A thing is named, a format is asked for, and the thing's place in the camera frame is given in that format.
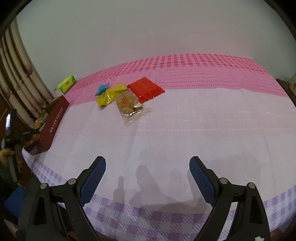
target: red package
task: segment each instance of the red package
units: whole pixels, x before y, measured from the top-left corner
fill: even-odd
[[[136,82],[128,85],[135,95],[139,98],[140,103],[151,100],[154,97],[164,93],[164,89],[147,79],[146,77],[137,80]]]

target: tablecloth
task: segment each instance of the tablecloth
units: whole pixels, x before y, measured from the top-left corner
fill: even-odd
[[[147,77],[165,93],[151,112],[124,125],[115,103],[100,110],[102,83]],[[117,240],[193,240],[211,210],[189,172],[199,156],[233,184],[254,182],[270,230],[296,211],[296,108],[253,60],[174,54],[132,61],[77,81],[49,151],[23,156],[41,182],[65,183],[97,156],[106,172],[84,210],[95,229]],[[226,238],[235,206],[220,235]]]

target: beige curtain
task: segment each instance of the beige curtain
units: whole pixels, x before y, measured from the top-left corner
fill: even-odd
[[[53,97],[30,61],[16,20],[0,41],[0,59],[0,94],[32,126]]]

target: open box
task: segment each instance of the open box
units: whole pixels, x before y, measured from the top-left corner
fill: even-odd
[[[26,142],[24,149],[27,152],[33,156],[50,149],[59,124],[61,123],[68,106],[69,102],[66,98],[60,96],[45,107],[33,125],[33,129],[40,129],[43,125],[44,126],[40,134],[33,135],[31,140]]]

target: maroon box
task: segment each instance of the maroon box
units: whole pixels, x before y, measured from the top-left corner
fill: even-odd
[[[54,136],[57,132],[57,128],[59,127],[68,106],[69,102],[66,98],[64,96],[60,96],[43,110],[38,120],[40,120],[40,118],[42,118],[45,114],[48,114],[46,123],[39,136],[33,136],[32,139],[26,143],[24,149],[27,152],[31,155],[37,155],[50,149]]]

